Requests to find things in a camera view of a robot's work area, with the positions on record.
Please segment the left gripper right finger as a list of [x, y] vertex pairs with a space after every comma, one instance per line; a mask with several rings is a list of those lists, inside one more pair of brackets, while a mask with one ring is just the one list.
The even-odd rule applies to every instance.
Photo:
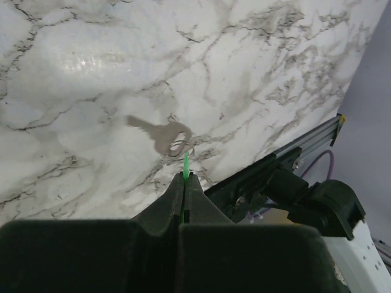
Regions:
[[346, 292], [320, 233], [302, 225], [179, 227], [177, 292]]

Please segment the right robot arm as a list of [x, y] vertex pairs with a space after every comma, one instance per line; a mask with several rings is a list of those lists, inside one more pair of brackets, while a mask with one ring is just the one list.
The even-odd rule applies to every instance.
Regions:
[[308, 182], [282, 168], [268, 179], [265, 194], [296, 224], [316, 228], [351, 292], [390, 292], [390, 274], [365, 220], [365, 211], [347, 184]]

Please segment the green key tag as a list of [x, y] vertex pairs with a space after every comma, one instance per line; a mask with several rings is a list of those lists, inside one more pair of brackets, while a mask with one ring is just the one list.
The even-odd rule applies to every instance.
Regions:
[[183, 189], [183, 198], [182, 198], [182, 205], [181, 205], [181, 216], [180, 216], [180, 222], [185, 222], [185, 199], [186, 199], [186, 183], [189, 178], [189, 151], [185, 152], [184, 160], [183, 160], [183, 180], [184, 180], [184, 189]]

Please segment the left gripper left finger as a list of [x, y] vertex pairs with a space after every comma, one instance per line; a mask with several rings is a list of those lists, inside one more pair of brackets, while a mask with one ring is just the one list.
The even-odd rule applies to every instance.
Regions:
[[169, 288], [185, 182], [133, 219], [13, 220], [1, 227], [2, 292]]

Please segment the silver key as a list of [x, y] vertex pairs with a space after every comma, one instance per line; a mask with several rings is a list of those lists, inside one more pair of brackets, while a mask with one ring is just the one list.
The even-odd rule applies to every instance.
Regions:
[[184, 140], [189, 141], [192, 136], [192, 131], [186, 125], [170, 121], [166, 125], [154, 125], [145, 120], [137, 118], [133, 115], [126, 116], [126, 125], [130, 127], [140, 128], [146, 132], [149, 137], [155, 142], [155, 150], [162, 155], [168, 155], [169, 145], [177, 140], [178, 135], [183, 133]]

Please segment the metal keyring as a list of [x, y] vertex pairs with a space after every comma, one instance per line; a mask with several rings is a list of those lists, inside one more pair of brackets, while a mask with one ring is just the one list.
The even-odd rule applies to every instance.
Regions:
[[195, 154], [194, 145], [187, 140], [175, 140], [169, 145], [168, 155], [171, 157], [179, 157], [186, 152], [190, 156]]

